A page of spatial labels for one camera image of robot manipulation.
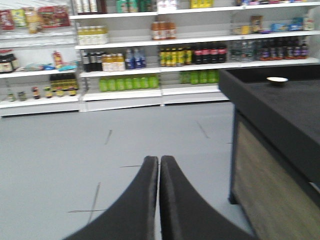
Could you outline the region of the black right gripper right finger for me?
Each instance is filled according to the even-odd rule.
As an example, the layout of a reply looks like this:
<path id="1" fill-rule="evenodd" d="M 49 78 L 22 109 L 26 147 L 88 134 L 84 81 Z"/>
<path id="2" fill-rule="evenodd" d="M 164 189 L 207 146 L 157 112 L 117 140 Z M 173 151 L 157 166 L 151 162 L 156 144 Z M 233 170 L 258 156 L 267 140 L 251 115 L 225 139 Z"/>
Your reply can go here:
<path id="1" fill-rule="evenodd" d="M 159 209 L 164 240 L 253 240 L 196 191 L 173 156 L 160 161 Z"/>

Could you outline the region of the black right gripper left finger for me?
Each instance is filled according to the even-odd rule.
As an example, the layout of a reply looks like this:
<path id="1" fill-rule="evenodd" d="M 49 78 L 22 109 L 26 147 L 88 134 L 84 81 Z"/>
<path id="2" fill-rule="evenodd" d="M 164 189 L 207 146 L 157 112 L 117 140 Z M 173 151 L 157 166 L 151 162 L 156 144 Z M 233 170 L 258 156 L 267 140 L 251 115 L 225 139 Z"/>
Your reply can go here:
<path id="1" fill-rule="evenodd" d="M 67 240 L 154 240 L 159 159 L 146 156 L 122 195 Z"/>

